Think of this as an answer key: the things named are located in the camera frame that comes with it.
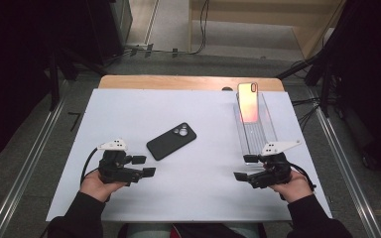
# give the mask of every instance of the white table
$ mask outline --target white table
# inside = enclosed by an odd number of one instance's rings
[[[99,144],[123,138],[127,154],[147,156],[157,168],[111,195],[103,220],[124,222],[261,222],[290,220],[287,202],[270,188],[253,189],[233,172],[256,173],[242,158],[233,106],[233,91],[95,89],[89,100],[47,220],[64,215],[79,188],[84,162]],[[317,185],[317,198],[329,217],[318,175],[286,92],[263,92],[279,141],[301,140],[285,152]],[[188,122],[197,138],[157,162],[146,143]],[[102,151],[88,170],[98,167]]]

